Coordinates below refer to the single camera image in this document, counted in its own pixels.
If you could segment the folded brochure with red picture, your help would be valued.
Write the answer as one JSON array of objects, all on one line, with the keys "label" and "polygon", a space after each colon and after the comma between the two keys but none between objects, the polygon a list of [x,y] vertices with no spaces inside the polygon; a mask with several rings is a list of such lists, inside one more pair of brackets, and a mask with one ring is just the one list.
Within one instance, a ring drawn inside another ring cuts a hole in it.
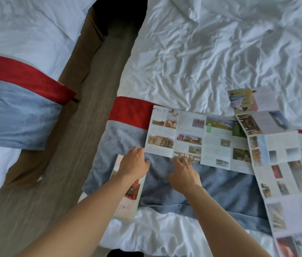
[{"label": "folded brochure with red picture", "polygon": [[132,221],[136,216],[139,206],[142,189],[145,183],[145,177],[136,180],[127,190],[123,199],[119,203],[113,218],[123,221]]}]

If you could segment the long unfolded photo brochure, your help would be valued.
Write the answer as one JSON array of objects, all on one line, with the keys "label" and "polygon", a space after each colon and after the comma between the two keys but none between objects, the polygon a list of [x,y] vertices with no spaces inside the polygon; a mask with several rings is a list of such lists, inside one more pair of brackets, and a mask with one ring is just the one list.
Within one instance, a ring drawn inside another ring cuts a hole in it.
[{"label": "long unfolded photo brochure", "polygon": [[280,257],[302,257],[302,152],[299,133],[270,87],[229,90],[246,134],[253,172]]}]

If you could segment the dark bedside cabinet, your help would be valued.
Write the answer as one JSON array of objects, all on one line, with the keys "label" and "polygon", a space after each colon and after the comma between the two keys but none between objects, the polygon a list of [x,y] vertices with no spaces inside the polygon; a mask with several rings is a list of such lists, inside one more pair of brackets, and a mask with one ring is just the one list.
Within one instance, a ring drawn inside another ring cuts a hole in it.
[{"label": "dark bedside cabinet", "polygon": [[93,4],[95,24],[104,36],[109,35],[109,30],[114,24],[142,26],[148,0],[97,0]]}]

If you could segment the black object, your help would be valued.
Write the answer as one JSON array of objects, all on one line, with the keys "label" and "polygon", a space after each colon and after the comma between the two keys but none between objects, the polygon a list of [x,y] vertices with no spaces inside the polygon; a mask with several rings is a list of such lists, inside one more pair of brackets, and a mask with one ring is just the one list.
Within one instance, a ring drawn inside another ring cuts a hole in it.
[{"label": "black object", "polygon": [[144,257],[141,251],[123,251],[121,249],[113,249],[109,251],[106,257]]}]

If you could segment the person's right hand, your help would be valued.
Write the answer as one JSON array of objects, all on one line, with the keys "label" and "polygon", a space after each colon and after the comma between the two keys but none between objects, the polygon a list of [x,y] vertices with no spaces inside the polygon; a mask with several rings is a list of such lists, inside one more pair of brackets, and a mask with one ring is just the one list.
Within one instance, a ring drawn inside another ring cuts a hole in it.
[{"label": "person's right hand", "polygon": [[185,157],[173,158],[173,163],[173,174],[177,176],[177,186],[172,186],[174,190],[186,196],[197,187],[202,187],[198,172]]}]

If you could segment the brochure with building photos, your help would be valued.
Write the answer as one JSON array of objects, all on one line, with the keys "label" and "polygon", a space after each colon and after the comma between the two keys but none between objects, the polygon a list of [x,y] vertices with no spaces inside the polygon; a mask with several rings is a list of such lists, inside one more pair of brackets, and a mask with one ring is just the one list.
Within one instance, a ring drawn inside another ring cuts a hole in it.
[{"label": "brochure with building photos", "polygon": [[145,152],[254,175],[240,124],[199,113],[154,105]]}]

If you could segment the person's right forearm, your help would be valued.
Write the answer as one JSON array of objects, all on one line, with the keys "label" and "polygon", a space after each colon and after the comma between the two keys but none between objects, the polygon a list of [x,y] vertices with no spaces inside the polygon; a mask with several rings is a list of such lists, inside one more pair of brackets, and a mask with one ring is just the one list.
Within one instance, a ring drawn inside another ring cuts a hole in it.
[{"label": "person's right forearm", "polygon": [[204,232],[213,257],[271,257],[259,243],[199,185],[180,185]]}]

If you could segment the brown bed base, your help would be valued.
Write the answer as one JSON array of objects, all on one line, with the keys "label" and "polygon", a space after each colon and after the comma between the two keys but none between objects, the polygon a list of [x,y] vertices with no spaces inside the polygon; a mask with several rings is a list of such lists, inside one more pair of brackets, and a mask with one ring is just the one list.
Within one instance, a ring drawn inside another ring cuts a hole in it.
[{"label": "brown bed base", "polygon": [[90,72],[94,54],[103,43],[103,34],[97,26],[94,7],[89,8],[80,36],[59,78],[60,83],[76,92],[76,96],[63,107],[47,142],[45,150],[22,150],[17,162],[10,167],[0,191],[29,187],[44,175],[57,147],[64,136],[71,117],[81,100],[82,82]]}]

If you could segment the white smooth duvet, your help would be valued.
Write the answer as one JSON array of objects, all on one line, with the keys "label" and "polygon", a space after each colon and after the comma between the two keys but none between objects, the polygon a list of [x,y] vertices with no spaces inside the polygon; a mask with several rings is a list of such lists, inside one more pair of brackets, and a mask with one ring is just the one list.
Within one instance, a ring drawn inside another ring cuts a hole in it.
[{"label": "white smooth duvet", "polygon": [[[29,64],[60,82],[77,40],[65,35],[30,0],[0,0],[0,56]],[[22,150],[0,147],[0,189]]]}]

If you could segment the person's left hand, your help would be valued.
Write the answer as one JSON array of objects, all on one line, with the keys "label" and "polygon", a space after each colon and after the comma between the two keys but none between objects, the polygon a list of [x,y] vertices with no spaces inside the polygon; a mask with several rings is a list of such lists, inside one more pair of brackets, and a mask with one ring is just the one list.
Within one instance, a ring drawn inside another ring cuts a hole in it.
[{"label": "person's left hand", "polygon": [[141,147],[134,147],[123,156],[119,170],[118,177],[126,185],[131,185],[136,180],[141,179],[147,173],[142,173],[142,162],[145,162],[145,149]]}]

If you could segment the red and blue bed runner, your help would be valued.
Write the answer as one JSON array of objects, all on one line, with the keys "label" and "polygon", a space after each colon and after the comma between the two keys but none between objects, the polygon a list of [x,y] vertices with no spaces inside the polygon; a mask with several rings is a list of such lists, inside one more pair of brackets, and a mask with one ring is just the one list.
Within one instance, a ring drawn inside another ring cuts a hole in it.
[{"label": "red and blue bed runner", "polygon": [[[105,131],[98,145],[92,169],[83,185],[90,195],[106,183],[117,155],[125,155],[133,147],[143,147],[154,103],[129,97],[117,97],[113,103]],[[172,189],[167,174],[173,171],[170,158],[146,153],[150,170],[141,193],[139,207],[158,213],[175,213],[196,218],[183,195]],[[193,165],[203,187],[244,229],[271,234],[264,201],[256,178],[251,174]]]},{"label": "red and blue bed runner", "polygon": [[44,150],[76,92],[37,68],[0,56],[0,147]]}]

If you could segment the white pillow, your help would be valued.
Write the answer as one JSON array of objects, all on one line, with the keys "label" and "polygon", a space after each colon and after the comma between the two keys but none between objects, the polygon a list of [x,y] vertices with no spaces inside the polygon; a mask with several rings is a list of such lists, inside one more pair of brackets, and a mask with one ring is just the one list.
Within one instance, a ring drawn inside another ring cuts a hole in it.
[{"label": "white pillow", "polygon": [[97,0],[30,0],[32,5],[53,22],[71,40],[76,41],[89,8]]}]

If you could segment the person's left forearm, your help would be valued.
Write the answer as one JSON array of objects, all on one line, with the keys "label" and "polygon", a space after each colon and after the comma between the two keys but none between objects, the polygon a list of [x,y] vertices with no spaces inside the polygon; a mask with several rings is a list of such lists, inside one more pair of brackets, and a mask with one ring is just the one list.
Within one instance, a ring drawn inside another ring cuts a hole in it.
[{"label": "person's left forearm", "polygon": [[16,257],[90,257],[125,193],[144,175],[119,171]]}]

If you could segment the white crumpled duvet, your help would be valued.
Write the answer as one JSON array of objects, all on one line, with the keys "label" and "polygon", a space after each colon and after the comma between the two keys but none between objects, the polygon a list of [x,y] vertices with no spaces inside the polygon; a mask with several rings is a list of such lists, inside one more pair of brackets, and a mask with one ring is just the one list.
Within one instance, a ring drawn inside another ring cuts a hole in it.
[{"label": "white crumpled duvet", "polygon": [[270,86],[302,128],[302,0],[201,0],[198,22],[179,0],[148,0],[118,98],[232,116],[227,89]]}]

